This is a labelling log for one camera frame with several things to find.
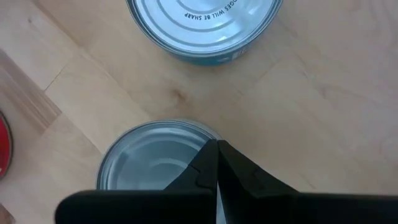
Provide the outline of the green white label can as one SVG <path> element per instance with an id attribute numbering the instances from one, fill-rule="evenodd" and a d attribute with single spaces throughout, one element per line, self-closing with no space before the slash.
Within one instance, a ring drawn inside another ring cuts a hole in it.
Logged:
<path id="1" fill-rule="evenodd" d="M 99 165 L 97 190 L 162 190 L 210 139 L 221 136 L 189 119 L 151 121 L 129 129 L 110 145 Z"/>

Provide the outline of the red albacore tuna can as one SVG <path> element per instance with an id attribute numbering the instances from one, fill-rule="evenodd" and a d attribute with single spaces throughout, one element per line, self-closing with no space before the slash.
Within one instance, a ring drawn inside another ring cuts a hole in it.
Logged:
<path id="1" fill-rule="evenodd" d="M 11 165 L 13 153 L 13 138 L 9 123 L 0 111 L 0 180 L 3 179 Z"/>

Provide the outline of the blue tuna can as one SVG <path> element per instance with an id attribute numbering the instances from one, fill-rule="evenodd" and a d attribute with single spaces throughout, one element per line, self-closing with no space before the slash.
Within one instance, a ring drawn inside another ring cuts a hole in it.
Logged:
<path id="1" fill-rule="evenodd" d="M 283 0 L 126 0 L 144 35 L 179 60 L 221 65 L 243 53 Z"/>

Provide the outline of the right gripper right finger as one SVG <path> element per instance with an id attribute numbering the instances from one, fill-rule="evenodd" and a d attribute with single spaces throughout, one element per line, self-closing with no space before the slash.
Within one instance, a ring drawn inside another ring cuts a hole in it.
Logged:
<path id="1" fill-rule="evenodd" d="M 398 196 L 299 192 L 218 141 L 227 224 L 398 224 Z"/>

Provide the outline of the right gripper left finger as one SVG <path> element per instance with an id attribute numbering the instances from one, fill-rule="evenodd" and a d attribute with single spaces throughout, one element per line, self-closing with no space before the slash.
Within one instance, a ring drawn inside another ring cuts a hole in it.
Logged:
<path id="1" fill-rule="evenodd" d="M 163 190 L 85 190 L 63 199 L 56 224 L 216 224 L 217 142 L 209 140 Z"/>

